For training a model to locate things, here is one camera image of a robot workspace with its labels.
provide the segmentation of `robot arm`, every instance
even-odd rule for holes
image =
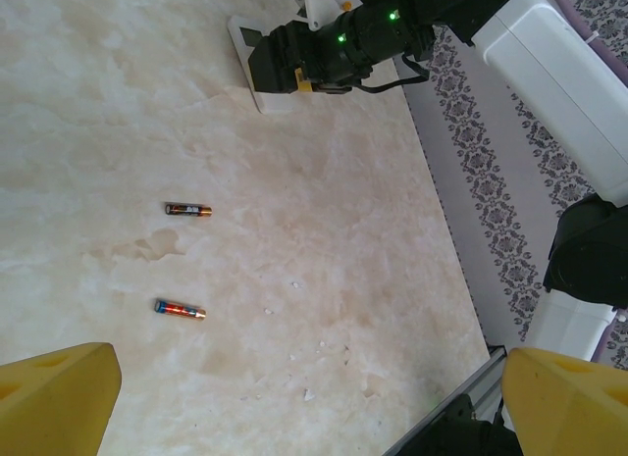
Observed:
[[[560,220],[546,287],[628,307],[628,87],[546,0],[361,1],[334,18],[332,0],[331,21],[317,30],[295,21],[263,37],[248,61],[255,90],[378,92],[425,81],[417,63],[431,55],[433,26],[446,25],[532,108],[598,194]],[[362,85],[397,55],[419,76]]]

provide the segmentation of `marble floor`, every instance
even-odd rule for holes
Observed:
[[[0,0],[0,363],[113,343],[101,455],[381,454],[488,357],[402,91],[257,112],[296,8]]]

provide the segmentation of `aa battery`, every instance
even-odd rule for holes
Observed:
[[[197,216],[209,217],[212,215],[212,208],[201,204],[166,204],[166,214],[169,216]]]
[[[168,302],[162,299],[157,299],[155,301],[155,312],[171,316],[188,317],[199,321],[205,319],[206,315],[204,309],[198,309],[197,307],[186,306],[184,304],[177,304],[176,302]]]

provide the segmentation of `cable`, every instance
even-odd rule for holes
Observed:
[[[493,354],[493,352],[497,350],[503,350],[504,354],[508,353],[505,345],[490,345],[487,343],[487,348],[489,349],[489,354]]]
[[[499,405],[497,406],[497,411],[495,412],[495,416],[493,417],[493,425],[499,425],[503,427],[504,420],[501,412],[503,411],[503,397],[501,398]]]
[[[396,86],[423,83],[424,81],[427,81],[427,79],[423,76],[412,76],[411,78],[400,78],[399,80],[392,81],[381,86],[364,86],[361,83],[355,83],[353,86],[359,90],[366,91],[367,93],[382,93],[383,91],[390,90]]]
[[[411,61],[410,59],[408,59],[407,56],[407,52],[401,56],[403,64],[405,64],[409,69],[418,74],[418,76],[412,76],[410,78],[400,78],[399,80],[392,81],[381,86],[364,86],[362,83],[355,83],[353,86],[359,90],[366,91],[367,93],[382,93],[383,91],[390,90],[391,88],[395,88],[396,86],[411,85],[413,83],[423,83],[425,81],[428,81],[430,79],[430,71],[424,69],[418,63]]]

